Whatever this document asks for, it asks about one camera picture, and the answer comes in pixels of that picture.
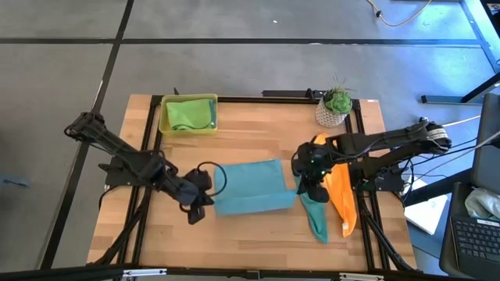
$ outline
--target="white cable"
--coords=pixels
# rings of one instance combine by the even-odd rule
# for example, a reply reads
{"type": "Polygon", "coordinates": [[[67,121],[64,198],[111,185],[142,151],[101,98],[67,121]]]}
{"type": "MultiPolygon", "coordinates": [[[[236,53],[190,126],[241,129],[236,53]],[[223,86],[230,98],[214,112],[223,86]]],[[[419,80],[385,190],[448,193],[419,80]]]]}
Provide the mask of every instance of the white cable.
{"type": "Polygon", "coordinates": [[[452,122],[452,123],[448,123],[448,124],[445,124],[445,125],[442,125],[443,127],[447,127],[447,126],[454,126],[454,125],[458,125],[460,123],[465,123],[467,121],[470,121],[470,120],[474,120],[474,119],[477,119],[481,116],[474,116],[474,117],[470,117],[470,118],[467,118],[467,119],[464,119],[464,120],[460,120],[460,121],[457,121],[457,122],[452,122]]]}
{"type": "Polygon", "coordinates": [[[493,134],[493,136],[489,137],[488,139],[486,139],[485,141],[483,141],[483,142],[481,142],[480,144],[476,145],[475,147],[473,147],[473,148],[471,148],[471,149],[469,149],[469,150],[467,150],[467,151],[463,152],[461,155],[456,156],[455,158],[452,158],[452,159],[448,160],[447,162],[441,163],[440,165],[437,165],[437,166],[435,166],[434,168],[430,169],[429,171],[427,171],[426,173],[424,173],[424,174],[423,174],[420,178],[416,179],[415,181],[422,179],[422,178],[423,178],[423,177],[425,177],[428,173],[430,173],[430,172],[434,171],[435,169],[437,169],[437,168],[439,168],[439,167],[442,167],[443,165],[446,165],[446,164],[448,164],[449,162],[455,161],[456,159],[458,159],[458,158],[460,158],[460,157],[462,157],[462,156],[464,156],[464,155],[466,155],[466,154],[469,154],[469,153],[470,153],[470,152],[472,152],[472,151],[477,150],[478,148],[480,148],[480,147],[482,147],[483,145],[485,145],[485,144],[489,143],[491,140],[493,140],[494,138],[496,138],[496,137],[497,137],[497,136],[499,136],[499,135],[500,135],[500,131],[498,131],[498,132],[494,133],[494,134],[493,134]]]}

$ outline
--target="green towel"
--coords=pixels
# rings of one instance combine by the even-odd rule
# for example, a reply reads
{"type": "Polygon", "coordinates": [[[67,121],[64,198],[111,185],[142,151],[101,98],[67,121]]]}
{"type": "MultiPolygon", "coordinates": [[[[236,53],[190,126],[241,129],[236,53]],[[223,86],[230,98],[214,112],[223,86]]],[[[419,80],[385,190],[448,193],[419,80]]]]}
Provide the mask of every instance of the green towel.
{"type": "MultiPolygon", "coordinates": [[[[300,177],[295,177],[295,183],[300,184],[300,177]]],[[[311,227],[312,233],[316,238],[322,243],[328,244],[328,225],[327,216],[325,215],[325,204],[319,203],[311,198],[307,192],[300,194],[300,200],[304,204],[305,211],[307,212],[307,218],[309,219],[309,226],[311,227]]]]}
{"type": "Polygon", "coordinates": [[[166,110],[172,130],[215,128],[215,102],[211,99],[167,102],[166,110]]]}

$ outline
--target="blue cloth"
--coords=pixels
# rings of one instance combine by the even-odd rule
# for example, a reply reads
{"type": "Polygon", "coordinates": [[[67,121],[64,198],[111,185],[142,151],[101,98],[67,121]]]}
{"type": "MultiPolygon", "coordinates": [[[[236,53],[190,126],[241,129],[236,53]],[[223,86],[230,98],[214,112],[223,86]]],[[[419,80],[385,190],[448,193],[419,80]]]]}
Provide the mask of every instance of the blue cloth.
{"type": "MultiPolygon", "coordinates": [[[[298,187],[300,184],[300,177],[295,177],[295,183],[298,187]]],[[[309,198],[307,192],[300,194],[300,200],[307,212],[309,226],[314,236],[316,236],[320,242],[328,244],[328,225],[327,216],[325,215],[325,204],[312,200],[309,198]]]]}
{"type": "MultiPolygon", "coordinates": [[[[236,215],[291,208],[296,190],[287,190],[280,160],[222,165],[227,186],[216,195],[217,215],[236,215]]],[[[215,189],[220,190],[224,175],[215,171],[215,189]]]]}

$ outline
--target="green plastic bin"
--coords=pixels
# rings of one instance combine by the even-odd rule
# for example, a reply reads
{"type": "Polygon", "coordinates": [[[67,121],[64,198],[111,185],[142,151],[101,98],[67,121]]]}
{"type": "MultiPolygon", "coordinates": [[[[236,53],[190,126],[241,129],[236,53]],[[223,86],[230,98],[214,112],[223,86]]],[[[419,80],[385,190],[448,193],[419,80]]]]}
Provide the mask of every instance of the green plastic bin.
{"type": "Polygon", "coordinates": [[[166,95],[162,98],[162,104],[160,109],[160,117],[158,129],[164,135],[169,137],[188,137],[193,135],[213,135],[217,132],[217,123],[219,122],[219,117],[217,115],[218,104],[216,94],[183,94],[183,95],[166,95]],[[210,129],[198,129],[198,130],[172,130],[169,123],[169,114],[166,110],[167,102],[182,102],[182,101],[195,101],[198,99],[212,99],[215,101],[216,105],[216,126],[210,129]]]}

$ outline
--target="wooden table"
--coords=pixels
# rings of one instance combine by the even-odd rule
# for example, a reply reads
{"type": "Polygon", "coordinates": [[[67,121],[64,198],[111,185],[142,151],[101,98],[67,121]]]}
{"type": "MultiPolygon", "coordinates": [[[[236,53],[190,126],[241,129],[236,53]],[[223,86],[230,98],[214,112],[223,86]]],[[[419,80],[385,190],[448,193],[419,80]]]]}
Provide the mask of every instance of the wooden table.
{"type": "MultiPolygon", "coordinates": [[[[120,137],[139,149],[148,115],[150,95],[130,96],[120,137]]],[[[384,131],[378,101],[361,100],[366,133],[384,131]]],[[[162,139],[166,157],[179,167],[181,175],[199,162],[219,164],[257,162],[278,158],[283,165],[287,188],[294,189],[290,159],[297,147],[319,132],[345,133],[340,125],[326,130],[314,119],[315,105],[219,103],[219,129],[212,137],[171,137],[162,139]]],[[[355,119],[352,114],[353,128],[355,119]]],[[[158,124],[155,112],[149,147],[158,124]]],[[[211,175],[213,168],[206,166],[211,175]]],[[[125,220],[130,187],[119,187],[102,202],[88,261],[100,258],[116,239],[125,220]]],[[[392,194],[378,193],[384,232],[395,249],[416,267],[405,216],[400,201],[392,194]]],[[[215,269],[283,269],[323,271],[366,271],[361,226],[352,235],[341,235],[341,218],[327,204],[330,243],[316,240],[305,209],[296,199],[293,208],[250,215],[216,216],[213,206],[206,217],[190,226],[179,204],[167,194],[153,192],[140,265],[215,269]]],[[[131,260],[135,234],[127,248],[131,260]]],[[[375,265],[380,268],[377,239],[371,234],[375,265]]]]}

